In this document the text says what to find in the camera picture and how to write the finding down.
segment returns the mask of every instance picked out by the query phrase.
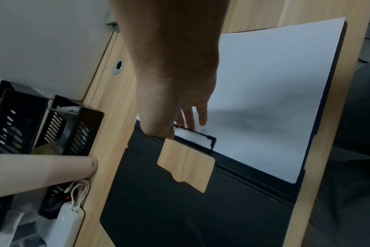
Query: mesh file tray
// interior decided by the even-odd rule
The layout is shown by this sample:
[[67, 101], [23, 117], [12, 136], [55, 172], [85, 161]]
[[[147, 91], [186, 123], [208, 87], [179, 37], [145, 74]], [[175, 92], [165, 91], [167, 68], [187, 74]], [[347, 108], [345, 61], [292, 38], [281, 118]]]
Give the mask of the mesh file tray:
[[[104, 113], [77, 101], [55, 96], [50, 111], [37, 139], [36, 147], [51, 145], [58, 155], [88, 156]], [[39, 214], [55, 219], [70, 193], [64, 190], [70, 183], [48, 187]]]
[[[35, 90], [1, 81], [0, 153], [29, 154], [48, 104]], [[13, 195], [0, 198], [0, 230]]]

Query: clipboard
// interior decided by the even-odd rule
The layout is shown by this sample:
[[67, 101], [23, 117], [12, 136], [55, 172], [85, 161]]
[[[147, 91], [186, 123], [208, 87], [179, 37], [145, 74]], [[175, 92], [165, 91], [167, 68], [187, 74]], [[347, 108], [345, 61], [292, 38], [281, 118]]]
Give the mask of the clipboard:
[[204, 193], [157, 165], [165, 140], [135, 124], [100, 222], [117, 246], [282, 246], [305, 174], [346, 33], [345, 22], [302, 169], [294, 184], [178, 136], [175, 141], [214, 158]]

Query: wooden desk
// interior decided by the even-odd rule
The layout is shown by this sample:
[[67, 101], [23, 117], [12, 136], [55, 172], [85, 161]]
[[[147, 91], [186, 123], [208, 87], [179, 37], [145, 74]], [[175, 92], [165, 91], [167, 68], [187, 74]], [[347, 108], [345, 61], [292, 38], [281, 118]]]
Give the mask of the wooden desk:
[[[231, 0], [223, 32], [249, 31], [346, 17], [348, 29], [334, 79], [305, 165], [306, 175], [285, 237], [285, 247], [300, 246], [333, 144], [370, 16], [370, 0]], [[118, 60], [122, 71], [112, 74]], [[105, 113], [91, 150], [98, 171], [84, 205], [75, 246], [114, 246], [100, 215], [135, 124], [135, 75], [121, 34], [113, 34], [85, 103]]]

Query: white paper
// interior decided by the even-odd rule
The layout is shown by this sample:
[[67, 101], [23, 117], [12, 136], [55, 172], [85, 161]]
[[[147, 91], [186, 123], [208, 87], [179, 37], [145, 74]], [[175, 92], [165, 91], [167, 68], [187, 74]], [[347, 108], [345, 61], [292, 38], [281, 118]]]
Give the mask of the white paper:
[[214, 151], [295, 183], [344, 21], [223, 34], [208, 123], [194, 109], [196, 131], [217, 138]]

